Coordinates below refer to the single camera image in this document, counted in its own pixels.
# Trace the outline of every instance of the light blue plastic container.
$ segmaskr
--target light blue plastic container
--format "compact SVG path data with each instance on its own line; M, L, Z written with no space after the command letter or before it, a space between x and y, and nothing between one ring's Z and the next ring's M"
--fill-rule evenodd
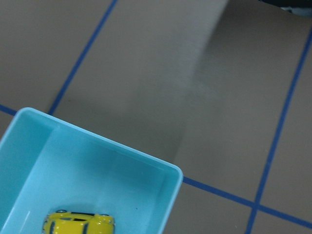
M58 209L110 214L115 234L160 234L183 180L175 165L32 108L0 142L0 176L0 234L39 234Z

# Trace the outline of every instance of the plastic tray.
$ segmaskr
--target plastic tray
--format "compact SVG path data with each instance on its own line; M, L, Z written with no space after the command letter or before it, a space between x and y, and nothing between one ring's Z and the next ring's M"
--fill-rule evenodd
M58 209L110 214L115 234L160 234L183 180L175 165L32 108L4 134L0 168L0 234L41 233Z

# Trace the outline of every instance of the car wheel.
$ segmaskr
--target car wheel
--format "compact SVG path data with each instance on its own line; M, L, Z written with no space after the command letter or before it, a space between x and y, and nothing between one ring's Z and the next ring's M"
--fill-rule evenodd
M58 211L56 211L56 213L66 213L67 212L67 210L58 210Z

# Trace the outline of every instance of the toy vehicle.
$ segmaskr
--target toy vehicle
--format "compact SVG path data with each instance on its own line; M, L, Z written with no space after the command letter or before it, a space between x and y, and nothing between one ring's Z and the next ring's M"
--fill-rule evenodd
M114 227L114 218L108 214L58 210L45 218L42 234L113 234Z

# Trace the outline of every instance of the blue line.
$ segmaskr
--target blue line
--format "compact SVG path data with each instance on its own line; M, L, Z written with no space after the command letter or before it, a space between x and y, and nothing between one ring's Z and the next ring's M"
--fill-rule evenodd
M184 177L183 182L186 183L186 184L189 184L189 185L191 185L193 187L196 187L196 188L205 190L207 192L210 192L212 194L215 194L217 196L221 196L221 197L226 198L228 200L240 203L242 205L245 205L245 206L248 206L248 207L251 207L251 208L253 208L255 206L255 204L252 201L246 200L244 198L241 198L241 197L238 197L236 195L230 194L228 192L222 191L220 189L214 188L214 187L209 186L207 184L200 183L200 182L198 182L196 180L193 180L193 179L190 179L188 177ZM283 213L283 212L271 209L271 208L263 206L263 205L259 205L258 210L260 210L262 212L265 212L265 213L267 213L269 215L276 216L278 218L284 219L286 221L295 223L297 225L300 225L300 226L312 229L312 223L310 223L308 221L305 221L303 219L294 217L292 215L289 215L289 214L286 214L286 213Z
M238 203L240 203L242 205L249 206L249 207L253 207L254 206L254 203L252 201L246 200L246 199L244 199L242 197L239 197L239 196L230 194L228 192L222 191L220 189L214 188L214 187L209 186L207 184L200 183L200 182L198 182L196 180L184 177L183 182L186 183L186 184L192 185L192 186L194 186L196 188L199 188L199 189L205 190L207 192L210 192L212 194L215 194L215 195L221 196L223 198L229 199L231 201L238 202Z
M76 61L73 69L71 70L70 74L68 75L66 81L64 82L61 90L59 91L55 101L53 102L51 109L49 110L48 114L53 115L56 108L58 107L61 99L63 98L68 86L70 85L71 81L73 80L77 70L79 69L79 67L81 66L84 58L86 57L87 53L89 52L92 44L94 43L95 39L97 38L97 36L99 35L102 27L104 26L104 24L106 23L109 15L111 14L112 10L114 9L116 3L118 0L112 0L111 4L109 5L108 9L106 10L104 16L102 17L101 21L99 22L99 24L97 25L95 31L93 32L92 36L90 37L87 45L84 47L82 53L80 54L78 60Z
M11 109L9 107L3 106L1 104L0 104L0 111L3 111L3 112L5 112L5 113L7 113L9 115L12 115L12 116L14 116L16 114L16 112L17 112L15 110L13 110L13 109Z
M289 106L290 106L290 103L291 103L291 100L293 97L294 90L295 90L297 82L299 80L303 65L304 65L305 60L307 58L307 54L308 54L308 51L310 49L311 42L312 42L312 29L310 30L310 33L309 33L307 42L305 44L303 53L301 55L298 67L296 69L296 72L295 72L294 77L292 79L291 86L290 86L289 91L287 93L287 97L286 97L286 100L284 103L284 107L283 107L283 110L282 110L282 113L281 113L281 116L280 116L280 119L279 119L279 122L277 125L277 129L276 129L276 132L275 132L275 135L273 138L273 142L272 142L272 145L271 145L271 148L269 151L269 155L268 155L265 167L264 167L264 171L263 171L263 174L261 177L261 181L260 181L260 184L259 184L259 187L257 190L256 197L255 197L255 201L254 201L255 206L253 207L253 209L251 211L245 234L250 234L252 229L253 229L254 220L255 220L255 217L257 215L257 210L259 209L259 206L260 206L260 202L261 202L261 198L262 198L262 195L264 192L266 182L268 180L268 175L269 175L270 168L272 165L272 161L274 159L275 151L276 151L276 148L277 148L277 145L278 145L281 133L282 133L282 129L283 129L283 126L285 123L286 115L287 115L287 112L288 112L288 109L289 109Z
M303 219L300 219L300 218L296 218L296 217L294 217L292 215L289 215L289 214L286 214L286 213L283 213L283 212L280 212L280 211L276 211L274 209L271 209L269 207L262 206L262 205L259 206L259 210L262 211L262 212L265 212L267 214L270 214L270 215L279 217L281 219L287 220L289 222L292 222L292 223L304 226L306 228L312 229L312 223L307 222L307 221L305 221Z

